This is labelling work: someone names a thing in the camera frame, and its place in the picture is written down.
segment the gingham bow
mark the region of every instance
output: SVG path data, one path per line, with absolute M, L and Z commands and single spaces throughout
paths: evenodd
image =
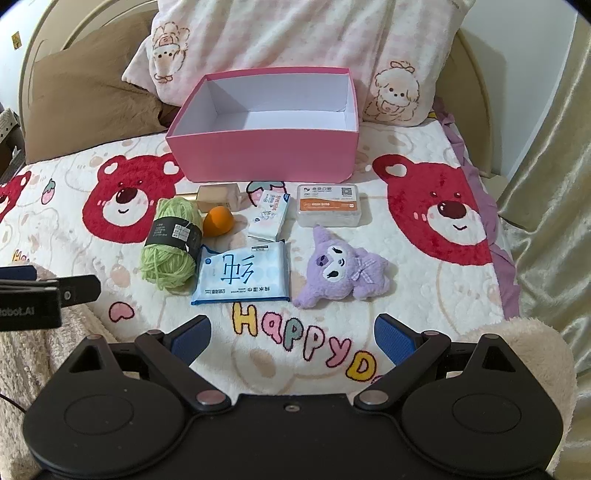
M 365 280 L 365 283 L 374 283 L 374 281 L 367 274 L 365 269 L 368 268 L 370 265 L 373 265 L 375 263 L 375 260 L 369 260 L 367 262 L 362 262 L 359 257 L 355 257 L 355 258 L 357 260 L 357 270 L 355 270 L 353 272 L 353 275 L 351 275 L 351 280 L 356 281 L 359 277 L 361 277 Z

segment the plastic storage box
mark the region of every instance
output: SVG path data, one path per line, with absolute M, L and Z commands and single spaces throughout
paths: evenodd
M 303 227 L 357 226 L 361 204 L 356 185 L 299 185 L 297 189 L 297 222 Z

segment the orange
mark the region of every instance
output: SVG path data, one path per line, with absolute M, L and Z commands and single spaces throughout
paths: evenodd
M 203 221 L 203 236 L 220 236 L 234 227 L 234 216 L 224 206 L 214 207 Z

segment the purple blanket edge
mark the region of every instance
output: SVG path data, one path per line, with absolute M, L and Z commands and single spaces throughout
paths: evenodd
M 509 254 L 495 243 L 498 234 L 496 231 L 498 222 L 496 220 L 499 212 L 496 207 L 496 202 L 482 187 L 478 169 L 464 157 L 464 141 L 450 128 L 450 125 L 455 123 L 453 115 L 446 112 L 443 101 L 437 97 L 433 102 L 433 109 L 447 139 L 452 145 L 453 151 L 456 154 L 460 165 L 462 166 L 462 171 L 466 176 L 468 185 L 472 189 L 474 199 L 478 205 L 480 218 L 482 219 L 486 238 L 488 240 L 488 246 L 491 250 L 492 265 L 495 269 L 496 278 L 499 283 L 503 314 L 507 320 L 513 317 L 518 317 L 520 288 L 515 281 L 517 270 L 515 269 L 515 264 L 512 262 Z

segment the beige headboard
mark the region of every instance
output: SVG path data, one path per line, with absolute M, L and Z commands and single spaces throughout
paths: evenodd
M 32 100 L 33 66 L 37 60 L 68 48 L 117 18 L 157 8 L 156 0 L 53 0 L 33 32 L 22 64 L 19 111 L 25 135 Z M 483 174 L 490 173 L 492 134 L 488 95 L 480 68 L 461 32 L 437 82 L 437 94 L 453 112 L 472 163 Z
M 53 0 L 33 31 L 22 62 L 18 109 L 25 135 L 36 61 L 118 18 L 157 9 L 156 0 Z

